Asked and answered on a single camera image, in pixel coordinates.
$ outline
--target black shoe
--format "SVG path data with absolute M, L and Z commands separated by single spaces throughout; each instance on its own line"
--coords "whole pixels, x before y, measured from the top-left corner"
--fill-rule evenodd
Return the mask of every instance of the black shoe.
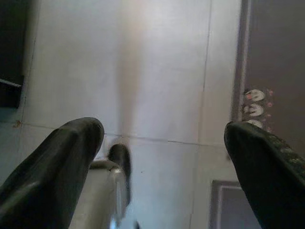
M 129 149 L 127 146 L 122 144 L 113 145 L 108 154 L 108 159 L 120 167 L 122 167 L 126 175 L 126 190 L 127 190 L 127 205 L 130 203 L 131 194 L 130 194 L 130 175 L 131 175 L 131 160 Z

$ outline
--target white tile floor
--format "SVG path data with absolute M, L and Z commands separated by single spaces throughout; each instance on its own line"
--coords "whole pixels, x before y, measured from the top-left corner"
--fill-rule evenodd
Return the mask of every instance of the white tile floor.
M 237 180 L 223 130 L 240 4 L 35 0 L 21 106 L 0 109 L 0 184 L 54 128 L 93 116 L 107 134 L 101 154 L 114 141 L 132 152 L 121 228 L 207 228 L 211 181 Z

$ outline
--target white floor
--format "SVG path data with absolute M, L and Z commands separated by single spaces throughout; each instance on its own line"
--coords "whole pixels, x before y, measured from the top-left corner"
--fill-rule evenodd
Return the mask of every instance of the white floor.
M 105 127 L 102 154 L 114 141 L 132 152 L 122 228 L 133 219 L 144 229 L 207 228 L 212 180 L 237 180 L 223 131 L 240 4 L 35 0 L 21 106 L 0 109 L 0 184 L 53 129 L 93 116 Z

